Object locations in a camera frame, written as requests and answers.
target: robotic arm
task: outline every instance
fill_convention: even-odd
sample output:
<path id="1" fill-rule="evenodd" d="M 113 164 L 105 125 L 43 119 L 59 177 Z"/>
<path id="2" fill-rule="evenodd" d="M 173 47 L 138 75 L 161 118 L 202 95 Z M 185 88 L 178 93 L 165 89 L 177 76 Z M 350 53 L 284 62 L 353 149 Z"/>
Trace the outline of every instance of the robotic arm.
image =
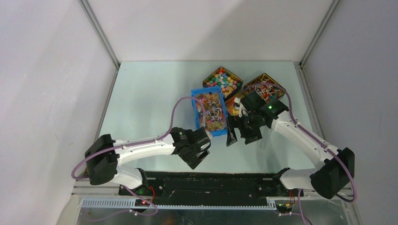
<path id="1" fill-rule="evenodd" d="M 174 127 L 170 134 L 163 139 L 150 138 L 148 143 L 137 144 L 130 147 L 132 143 L 143 142 L 142 140 L 131 142 L 129 140 L 112 140 L 111 135 L 101 136 L 84 154 L 85 157 L 113 146 L 120 146 L 115 150 L 100 154 L 87 161 L 87 171 L 91 185 L 100 185 L 107 182 L 122 184 L 129 189 L 134 189 L 146 181 L 143 170 L 125 169 L 123 164 L 149 156 L 156 155 L 178 155 L 190 168 L 195 169 L 199 163 L 209 154 L 210 139 L 212 135 L 204 128 L 196 131 L 184 130 Z"/>
<path id="2" fill-rule="evenodd" d="M 302 188 L 315 190 L 327 199 L 334 197 L 348 184 L 349 178 L 327 150 L 336 154 L 354 177 L 354 153 L 349 148 L 340 150 L 301 125 L 281 101 L 275 99 L 266 103 L 255 91 L 241 100 L 236 98 L 236 101 L 240 113 L 239 116 L 227 118 L 227 146 L 237 141 L 234 128 L 239 129 L 241 137 L 249 144 L 261 139 L 260 127 L 267 126 L 298 146 L 315 167 L 306 170 L 281 170 L 273 179 L 279 191 Z"/>

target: white table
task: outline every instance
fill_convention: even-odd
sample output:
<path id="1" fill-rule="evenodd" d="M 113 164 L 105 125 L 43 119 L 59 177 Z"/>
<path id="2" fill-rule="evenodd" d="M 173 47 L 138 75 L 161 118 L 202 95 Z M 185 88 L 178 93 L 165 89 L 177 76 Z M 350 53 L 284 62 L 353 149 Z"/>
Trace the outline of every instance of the white table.
<path id="1" fill-rule="evenodd" d="M 294 63 L 291 61 L 172 61 L 128 62 L 121 64 L 100 135 L 113 139 L 139 139 L 165 132 L 170 124 L 175 102 L 202 88 L 202 81 L 218 67 L 225 67 L 245 84 L 262 73 L 278 81 L 291 95 L 293 112 L 311 128 Z M 287 105 L 287 98 L 282 98 Z M 195 130 L 195 115 L 190 100 L 176 110 L 174 127 Z M 296 146 L 272 132 L 265 149 L 261 141 L 245 145 L 238 142 L 226 147 L 226 135 L 212 139 L 210 154 L 192 170 L 179 156 L 154 156 L 129 163 L 145 171 L 209 173 L 276 173 L 282 168 L 313 168 Z"/>

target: vent grille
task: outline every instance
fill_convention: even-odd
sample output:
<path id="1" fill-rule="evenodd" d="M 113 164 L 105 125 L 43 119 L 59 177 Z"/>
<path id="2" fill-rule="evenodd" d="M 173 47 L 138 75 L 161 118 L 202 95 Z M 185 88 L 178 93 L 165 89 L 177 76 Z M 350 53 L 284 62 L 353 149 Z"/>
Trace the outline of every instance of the vent grille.
<path id="1" fill-rule="evenodd" d="M 135 199 L 83 198 L 82 208 L 145 209 L 146 206 L 134 206 Z M 276 210 L 275 200 L 268 200 L 264 206 L 193 206 L 193 205 L 156 205 L 158 209 L 169 210 Z"/>

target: blue tray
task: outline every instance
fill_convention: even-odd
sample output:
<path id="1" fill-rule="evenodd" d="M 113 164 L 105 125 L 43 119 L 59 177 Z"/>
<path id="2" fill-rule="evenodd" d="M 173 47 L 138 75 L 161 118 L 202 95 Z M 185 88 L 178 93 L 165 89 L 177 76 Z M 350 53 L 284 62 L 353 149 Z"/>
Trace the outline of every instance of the blue tray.
<path id="1" fill-rule="evenodd" d="M 196 95 L 208 94 L 210 92 L 211 93 L 217 93 L 220 96 L 219 99 L 220 99 L 220 103 L 221 103 L 221 111 L 222 111 L 222 113 L 224 115 L 224 122 L 225 122 L 225 129 L 216 130 L 216 131 L 210 131 L 210 132 L 211 132 L 211 134 L 213 136 L 226 135 L 227 134 L 227 127 L 226 127 L 227 126 L 227 121 L 226 121 L 227 120 L 227 107 L 225 107 L 225 102 L 224 102 L 224 98 L 223 98 L 224 95 L 221 92 L 220 86 L 214 86 L 214 87 L 209 87 L 209 88 L 201 88 L 201 89 L 191 90 L 191 96 L 195 97 Z M 199 121 L 199 114 L 198 114 L 198 111 L 196 109 L 196 101 L 195 100 L 192 100 L 192 106 L 193 106 L 193 109 L 195 110 L 196 128 L 199 129 L 199 128 L 202 127 L 201 126 L 202 121 Z"/>

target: wall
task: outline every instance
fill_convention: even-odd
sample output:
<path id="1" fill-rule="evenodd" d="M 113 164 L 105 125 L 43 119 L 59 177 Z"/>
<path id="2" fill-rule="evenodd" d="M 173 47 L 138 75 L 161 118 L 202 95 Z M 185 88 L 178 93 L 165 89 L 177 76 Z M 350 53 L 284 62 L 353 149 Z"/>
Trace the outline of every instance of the wall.
<path id="1" fill-rule="evenodd" d="M 115 68 L 77 0 L 0 4 L 0 224 L 53 225 Z"/>
<path id="2" fill-rule="evenodd" d="M 298 61 L 331 2 L 90 1 L 121 61 Z"/>
<path id="3" fill-rule="evenodd" d="M 398 4 L 342 1 L 305 66 L 326 137 L 356 153 L 365 224 L 396 224 Z"/>

